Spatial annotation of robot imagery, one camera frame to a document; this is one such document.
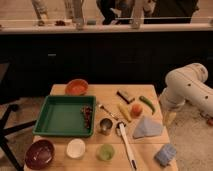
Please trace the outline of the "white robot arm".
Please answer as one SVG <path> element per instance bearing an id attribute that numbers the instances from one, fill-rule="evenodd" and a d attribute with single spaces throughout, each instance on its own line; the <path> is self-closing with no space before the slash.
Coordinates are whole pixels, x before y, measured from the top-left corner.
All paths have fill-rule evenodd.
<path id="1" fill-rule="evenodd" d="M 205 84 L 208 70 L 200 63 L 174 69 L 165 77 L 166 87 L 159 96 L 163 124 L 168 126 L 186 101 L 195 105 L 208 119 L 213 118 L 213 88 Z"/>

